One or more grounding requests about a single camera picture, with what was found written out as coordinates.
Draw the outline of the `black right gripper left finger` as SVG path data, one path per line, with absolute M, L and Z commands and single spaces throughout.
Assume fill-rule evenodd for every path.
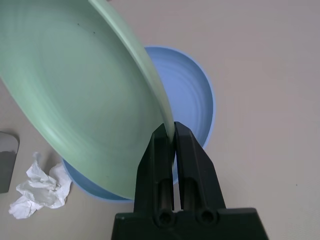
M 175 152 L 161 124 L 151 135 L 138 165 L 134 212 L 158 213 L 174 209 L 173 162 Z

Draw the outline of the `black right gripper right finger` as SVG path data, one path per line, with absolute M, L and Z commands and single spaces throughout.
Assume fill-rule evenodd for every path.
M 181 208 L 192 212 L 225 209 L 213 162 L 187 126 L 178 121 L 174 126 Z

